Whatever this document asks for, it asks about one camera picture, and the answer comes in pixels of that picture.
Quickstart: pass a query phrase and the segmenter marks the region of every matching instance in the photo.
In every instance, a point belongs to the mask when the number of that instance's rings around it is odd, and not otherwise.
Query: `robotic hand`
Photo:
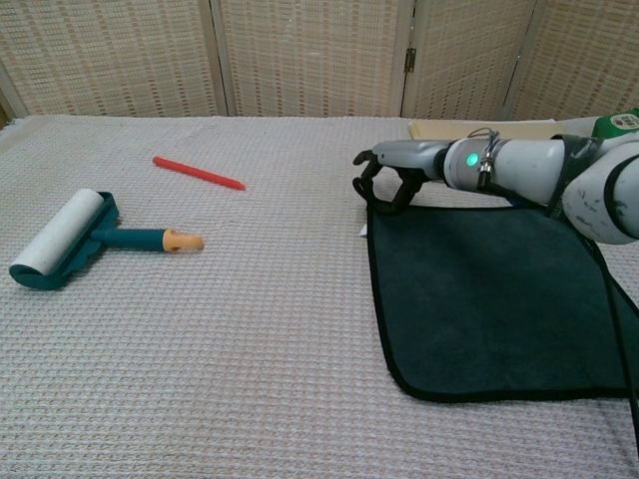
[[[353,186],[384,215],[404,211],[423,183],[444,181],[457,190],[562,208],[592,240],[639,240],[639,132],[603,141],[500,140],[498,132],[485,130],[483,137],[477,131],[454,141],[380,143],[355,158],[355,165],[368,164]],[[383,167],[395,169],[402,179],[390,203],[372,189]]]

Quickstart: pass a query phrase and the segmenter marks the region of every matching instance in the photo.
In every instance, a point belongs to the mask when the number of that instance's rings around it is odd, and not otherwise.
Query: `red pen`
[[[167,160],[164,157],[153,157],[153,163],[158,167],[173,170],[174,172],[184,173],[185,175],[190,175],[201,180],[206,180],[207,182],[216,183],[218,185],[222,185],[223,187],[233,188],[234,190],[245,190],[247,188],[244,186],[244,184],[236,180],[221,177],[220,175],[216,175],[215,173],[207,172],[206,170],[200,170],[199,168],[195,167],[190,167],[189,165],[173,162],[171,160]]]

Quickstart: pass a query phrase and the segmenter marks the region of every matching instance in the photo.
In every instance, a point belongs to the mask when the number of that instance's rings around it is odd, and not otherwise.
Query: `woven folding screen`
[[[392,115],[404,1],[220,0],[238,114]]]
[[[517,72],[513,119],[609,115],[639,106],[639,2],[547,0]]]
[[[534,0],[418,0],[402,115],[496,117]]]
[[[205,4],[0,1],[0,62],[30,114],[226,113],[216,102]]]

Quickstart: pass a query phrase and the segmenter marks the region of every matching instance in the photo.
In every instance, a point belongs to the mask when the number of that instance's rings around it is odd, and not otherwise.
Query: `dark green towel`
[[[369,211],[368,254],[386,363],[407,393],[446,402],[626,396],[602,270],[543,211]],[[639,381],[639,311],[613,289]]]

